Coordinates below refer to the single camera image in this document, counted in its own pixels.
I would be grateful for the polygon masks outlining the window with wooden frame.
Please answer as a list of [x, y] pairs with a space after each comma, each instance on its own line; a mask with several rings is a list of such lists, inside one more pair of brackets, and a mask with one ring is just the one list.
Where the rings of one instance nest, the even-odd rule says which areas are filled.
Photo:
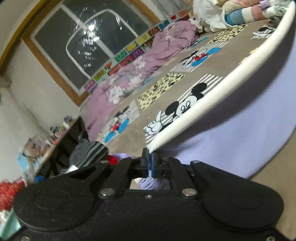
[[160, 21], [142, 1], [37, 1], [8, 38], [1, 71], [24, 41], [80, 106], [89, 95], [84, 85], [95, 71]]

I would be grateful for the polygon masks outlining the pink floral quilt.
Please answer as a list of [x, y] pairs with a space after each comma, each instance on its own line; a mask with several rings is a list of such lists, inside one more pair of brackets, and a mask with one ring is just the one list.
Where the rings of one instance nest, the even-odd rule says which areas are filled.
[[108, 116], [136, 88], [143, 85], [161, 66], [197, 39], [197, 27], [190, 21], [170, 23], [154, 36], [152, 47], [132, 63], [120, 68], [95, 88], [86, 114], [86, 130], [96, 140]]

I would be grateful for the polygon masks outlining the colourful alphabet foam board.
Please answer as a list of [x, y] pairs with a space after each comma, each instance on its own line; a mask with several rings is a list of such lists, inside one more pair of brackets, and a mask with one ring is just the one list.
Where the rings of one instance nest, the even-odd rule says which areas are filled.
[[100, 81], [106, 80], [109, 76], [114, 75], [118, 70], [142, 55], [150, 53], [151, 49], [157, 54], [157, 58], [152, 61], [150, 66], [156, 68], [157, 63], [161, 62], [164, 65], [171, 57], [189, 47], [195, 38], [191, 37], [189, 41], [185, 38], [183, 39], [182, 35], [188, 34], [187, 28], [189, 25], [178, 23], [179, 21], [189, 20], [189, 12], [187, 9], [182, 9], [180, 12], [169, 16], [140, 34], [115, 54], [115, 57], [107, 60], [95, 71], [84, 85], [84, 90], [92, 94]]

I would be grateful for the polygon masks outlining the black striped folded sweater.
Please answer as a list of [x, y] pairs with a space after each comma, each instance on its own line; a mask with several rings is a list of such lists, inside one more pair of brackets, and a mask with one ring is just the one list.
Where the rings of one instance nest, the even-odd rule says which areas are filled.
[[74, 165], [78, 169], [102, 160], [109, 153], [108, 148], [97, 141], [82, 139], [69, 157], [69, 167]]

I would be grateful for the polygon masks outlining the Mickey Mouse brown blanket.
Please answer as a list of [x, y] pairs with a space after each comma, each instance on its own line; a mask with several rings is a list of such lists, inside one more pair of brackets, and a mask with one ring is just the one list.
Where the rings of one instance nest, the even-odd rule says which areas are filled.
[[204, 63], [183, 72], [183, 78], [152, 104], [146, 104], [140, 117], [107, 143], [113, 154], [139, 155], [143, 147], [181, 119], [211, 93], [275, 30], [265, 21], [250, 23], [236, 37], [208, 44], [220, 51]]

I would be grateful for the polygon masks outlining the red patterned cloth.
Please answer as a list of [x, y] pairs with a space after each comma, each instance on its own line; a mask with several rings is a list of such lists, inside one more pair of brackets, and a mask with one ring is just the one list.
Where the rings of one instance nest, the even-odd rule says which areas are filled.
[[0, 184], [0, 210], [10, 211], [15, 195], [25, 188], [26, 182], [23, 178], [10, 182], [8, 180], [1, 181]]

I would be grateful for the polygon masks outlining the blue striped sock garment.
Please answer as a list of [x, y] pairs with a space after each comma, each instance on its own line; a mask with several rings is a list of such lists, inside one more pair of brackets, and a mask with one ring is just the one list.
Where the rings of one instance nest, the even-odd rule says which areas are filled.
[[263, 14], [263, 10], [258, 4], [235, 10], [225, 17], [226, 23], [232, 26], [266, 19], [268, 17]]

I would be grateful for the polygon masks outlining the cream bedding pile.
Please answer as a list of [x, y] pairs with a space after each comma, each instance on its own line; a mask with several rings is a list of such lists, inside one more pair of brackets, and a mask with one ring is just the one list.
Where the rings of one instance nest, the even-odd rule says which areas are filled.
[[256, 4], [259, 4], [260, 0], [241, 0], [241, 1], [226, 1], [222, 4], [222, 9], [226, 13], [231, 13], [238, 9], [247, 8], [250, 6], [255, 6]]

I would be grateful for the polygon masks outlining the dark cluttered side table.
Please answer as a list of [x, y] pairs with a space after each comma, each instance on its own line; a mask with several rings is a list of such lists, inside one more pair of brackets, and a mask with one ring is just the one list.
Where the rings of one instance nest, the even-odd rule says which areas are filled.
[[62, 170], [67, 169], [70, 155], [82, 139], [88, 140], [88, 133], [83, 118], [79, 116], [53, 150], [49, 151], [36, 175], [48, 179], [51, 176], [58, 176]]

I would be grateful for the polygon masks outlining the lavender sweatpants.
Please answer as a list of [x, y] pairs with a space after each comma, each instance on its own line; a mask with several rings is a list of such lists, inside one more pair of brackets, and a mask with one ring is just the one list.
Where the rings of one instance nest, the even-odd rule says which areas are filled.
[[270, 37], [148, 149], [250, 178], [294, 131], [295, 3], [290, 3]]

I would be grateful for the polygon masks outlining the red green folded sweater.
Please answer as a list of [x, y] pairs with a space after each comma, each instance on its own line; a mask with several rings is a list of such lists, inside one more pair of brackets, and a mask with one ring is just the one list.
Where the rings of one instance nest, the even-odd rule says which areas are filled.
[[110, 165], [117, 165], [119, 163], [118, 159], [115, 156], [107, 155], [106, 160]]

